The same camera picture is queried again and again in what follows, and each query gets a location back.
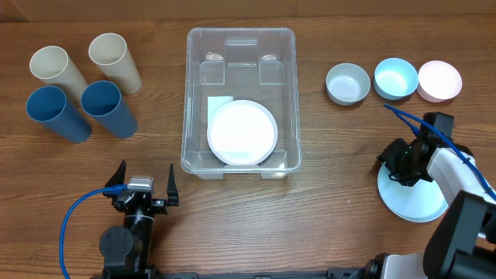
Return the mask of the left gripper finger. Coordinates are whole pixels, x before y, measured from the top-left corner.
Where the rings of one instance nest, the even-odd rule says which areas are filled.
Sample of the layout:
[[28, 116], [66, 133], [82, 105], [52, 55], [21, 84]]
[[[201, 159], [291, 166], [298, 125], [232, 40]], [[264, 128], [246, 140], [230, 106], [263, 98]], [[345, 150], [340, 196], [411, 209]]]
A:
[[110, 177], [110, 179], [105, 184], [106, 188], [110, 188], [116, 185], [124, 184], [126, 176], [126, 161], [122, 160], [116, 172]]
[[167, 181], [167, 206], [179, 206], [180, 198], [174, 176], [174, 165], [171, 164]]

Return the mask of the light blue plate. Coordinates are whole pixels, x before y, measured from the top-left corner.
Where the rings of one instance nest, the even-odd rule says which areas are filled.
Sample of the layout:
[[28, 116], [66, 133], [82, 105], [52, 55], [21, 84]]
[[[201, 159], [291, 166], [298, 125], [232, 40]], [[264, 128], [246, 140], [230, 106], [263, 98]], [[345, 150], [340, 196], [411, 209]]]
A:
[[377, 176], [377, 189], [383, 203], [397, 216], [410, 222], [431, 222], [439, 218], [448, 204], [438, 184], [419, 180], [414, 186], [392, 181], [385, 164]]

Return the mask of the blue cup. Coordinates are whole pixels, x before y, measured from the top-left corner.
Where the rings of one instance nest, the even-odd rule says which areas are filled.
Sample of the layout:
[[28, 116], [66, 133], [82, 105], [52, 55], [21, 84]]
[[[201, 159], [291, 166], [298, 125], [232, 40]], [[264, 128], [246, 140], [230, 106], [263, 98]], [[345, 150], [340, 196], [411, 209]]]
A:
[[92, 132], [89, 122], [56, 86], [36, 89], [26, 102], [26, 112], [31, 119], [72, 143], [84, 142]]
[[81, 106], [86, 114], [118, 138], [129, 138], [138, 130], [136, 118], [119, 88], [111, 81], [96, 81], [87, 86]]

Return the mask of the light blue bowl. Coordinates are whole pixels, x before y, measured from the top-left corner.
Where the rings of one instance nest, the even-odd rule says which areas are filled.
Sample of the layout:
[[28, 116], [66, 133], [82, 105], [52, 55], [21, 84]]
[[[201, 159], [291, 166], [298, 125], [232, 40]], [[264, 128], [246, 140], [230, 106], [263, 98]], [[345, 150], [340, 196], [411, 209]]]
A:
[[407, 98], [416, 91], [418, 82], [418, 71], [401, 58], [382, 60], [374, 71], [374, 89], [387, 100]]

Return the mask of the pink bowl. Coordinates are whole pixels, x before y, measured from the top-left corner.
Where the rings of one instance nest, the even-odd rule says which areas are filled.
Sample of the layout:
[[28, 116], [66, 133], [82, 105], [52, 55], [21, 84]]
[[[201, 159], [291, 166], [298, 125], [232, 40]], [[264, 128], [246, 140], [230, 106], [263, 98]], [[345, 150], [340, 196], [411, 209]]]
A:
[[418, 70], [418, 94], [428, 102], [455, 98], [463, 87], [459, 71], [441, 60], [431, 60]]

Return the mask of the pink plate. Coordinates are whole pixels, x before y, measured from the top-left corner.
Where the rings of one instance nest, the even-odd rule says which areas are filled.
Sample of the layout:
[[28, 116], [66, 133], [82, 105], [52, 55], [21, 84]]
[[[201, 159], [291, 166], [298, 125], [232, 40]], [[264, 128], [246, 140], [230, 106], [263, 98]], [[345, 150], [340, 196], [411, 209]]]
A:
[[218, 109], [208, 123], [211, 151], [228, 165], [257, 165], [273, 152], [277, 123], [271, 112], [250, 100], [235, 100]]

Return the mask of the grey bowl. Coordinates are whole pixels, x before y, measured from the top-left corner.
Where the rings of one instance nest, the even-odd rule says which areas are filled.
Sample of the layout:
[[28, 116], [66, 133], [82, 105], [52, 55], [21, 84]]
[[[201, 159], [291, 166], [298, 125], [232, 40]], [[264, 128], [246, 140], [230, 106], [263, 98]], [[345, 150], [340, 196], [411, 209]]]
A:
[[341, 63], [326, 75], [328, 96], [338, 105], [353, 105], [367, 97], [371, 83], [367, 72], [360, 66]]

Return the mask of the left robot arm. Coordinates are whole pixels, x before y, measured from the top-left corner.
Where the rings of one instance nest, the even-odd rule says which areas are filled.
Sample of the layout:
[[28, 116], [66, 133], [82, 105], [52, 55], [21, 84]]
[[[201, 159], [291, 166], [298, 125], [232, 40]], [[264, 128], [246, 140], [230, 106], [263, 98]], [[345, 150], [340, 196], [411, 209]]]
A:
[[101, 236], [99, 249], [104, 257], [104, 278], [162, 278], [155, 267], [148, 264], [153, 224], [156, 215], [166, 215], [171, 206], [180, 202], [170, 165], [167, 197], [153, 197], [153, 178], [133, 176], [125, 182], [126, 162], [105, 184], [103, 195], [112, 200], [112, 206], [124, 214], [123, 224], [107, 229]]

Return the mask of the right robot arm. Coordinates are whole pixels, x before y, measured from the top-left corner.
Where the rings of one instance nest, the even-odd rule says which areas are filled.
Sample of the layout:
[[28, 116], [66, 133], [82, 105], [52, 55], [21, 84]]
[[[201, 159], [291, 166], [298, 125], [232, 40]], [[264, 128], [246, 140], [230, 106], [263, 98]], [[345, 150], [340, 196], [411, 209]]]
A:
[[495, 241], [495, 200], [473, 165], [471, 152], [444, 136], [420, 133], [411, 143], [397, 138], [378, 160], [403, 186], [435, 181], [449, 207], [423, 253], [382, 253], [355, 278], [493, 278], [495, 252], [477, 246]]

